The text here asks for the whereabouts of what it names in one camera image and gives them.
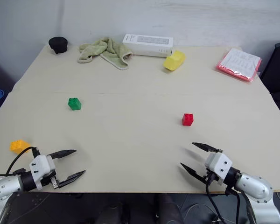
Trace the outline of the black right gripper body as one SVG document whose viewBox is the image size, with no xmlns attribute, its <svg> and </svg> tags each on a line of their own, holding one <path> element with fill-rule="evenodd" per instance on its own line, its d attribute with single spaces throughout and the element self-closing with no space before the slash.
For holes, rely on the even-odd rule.
<svg viewBox="0 0 280 224">
<path fill-rule="evenodd" d="M 203 176 L 203 183 L 205 185 L 211 185 L 213 181 L 219 181 L 220 177 L 213 171 L 207 169 L 206 175 Z"/>
</svg>

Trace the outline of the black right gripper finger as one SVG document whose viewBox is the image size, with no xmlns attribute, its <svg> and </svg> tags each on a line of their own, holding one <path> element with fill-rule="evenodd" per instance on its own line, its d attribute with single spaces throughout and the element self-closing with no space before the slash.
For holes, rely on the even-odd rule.
<svg viewBox="0 0 280 224">
<path fill-rule="evenodd" d="M 223 152 L 221 149 L 214 148 L 204 143 L 192 142 L 192 144 L 206 152 L 214 152 L 214 153 Z"/>
<path fill-rule="evenodd" d="M 194 178 L 196 178 L 197 180 L 199 180 L 200 182 L 202 182 L 203 184 L 207 184 L 206 181 L 206 177 L 202 177 L 200 175 L 197 174 L 197 172 L 195 170 L 193 170 L 192 168 L 188 167 L 187 165 L 180 163 L 182 165 L 182 167 Z"/>
</svg>

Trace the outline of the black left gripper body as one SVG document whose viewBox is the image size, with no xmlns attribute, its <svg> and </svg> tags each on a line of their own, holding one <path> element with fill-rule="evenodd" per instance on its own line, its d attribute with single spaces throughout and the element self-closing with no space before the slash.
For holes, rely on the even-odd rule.
<svg viewBox="0 0 280 224">
<path fill-rule="evenodd" d="M 59 188 L 59 181 L 56 178 L 56 172 L 53 171 L 49 175 L 43 177 L 41 179 L 41 184 L 43 187 L 52 184 L 54 189 Z"/>
</svg>

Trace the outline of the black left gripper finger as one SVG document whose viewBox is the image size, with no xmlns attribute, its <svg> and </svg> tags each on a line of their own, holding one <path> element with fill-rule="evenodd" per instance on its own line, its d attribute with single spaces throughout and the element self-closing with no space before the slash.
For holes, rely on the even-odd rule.
<svg viewBox="0 0 280 224">
<path fill-rule="evenodd" d="M 76 180 L 77 180 L 80 176 L 82 176 L 85 172 L 86 172 L 86 170 L 83 170 L 83 171 L 80 171 L 80 172 L 77 172 L 77 173 L 75 173 L 75 174 L 73 174 L 73 175 L 68 176 L 66 180 L 61 181 L 61 182 L 58 182 L 58 187 L 59 187 L 59 188 L 62 188 L 62 187 L 64 187 L 64 186 L 66 186 L 66 185 L 68 185 L 68 184 L 70 184 L 70 183 L 76 181 Z"/>
<path fill-rule="evenodd" d="M 74 152 L 76 152 L 76 150 L 74 150 L 74 149 L 61 150 L 61 151 L 57 151 L 57 152 L 48 154 L 48 156 L 50 156 L 52 159 L 60 159 L 60 158 L 63 158 L 65 156 L 68 156 L 68 155 L 70 155 Z"/>
</svg>

